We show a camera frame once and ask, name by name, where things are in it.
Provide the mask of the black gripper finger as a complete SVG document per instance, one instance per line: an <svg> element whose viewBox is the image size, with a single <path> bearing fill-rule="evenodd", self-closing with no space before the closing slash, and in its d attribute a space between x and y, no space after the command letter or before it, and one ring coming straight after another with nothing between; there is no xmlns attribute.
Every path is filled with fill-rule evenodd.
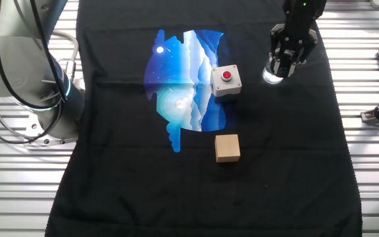
<svg viewBox="0 0 379 237"><path fill-rule="evenodd" d="M282 56L279 55L281 50L281 39L284 35L284 23L275 25L270 31L271 50L270 50L270 69L273 75L285 75L287 68L282 62Z"/></svg>
<svg viewBox="0 0 379 237"><path fill-rule="evenodd" d="M294 41L293 49L290 49L290 69L288 72L288 77L290 77L294 72L295 68L299 65L304 65L306 59L312 50L318 45L318 36L316 32L309 29L307 35L301 39L296 39Z"/></svg>

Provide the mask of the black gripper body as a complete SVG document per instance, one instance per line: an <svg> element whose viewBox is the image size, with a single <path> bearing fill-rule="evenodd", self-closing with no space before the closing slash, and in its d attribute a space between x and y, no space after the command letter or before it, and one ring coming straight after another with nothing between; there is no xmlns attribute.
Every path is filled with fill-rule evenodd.
<svg viewBox="0 0 379 237"><path fill-rule="evenodd" d="M311 24L324 11L327 0L285 0L283 10L286 14L284 26L284 47L296 50L300 44L310 41Z"/></svg>

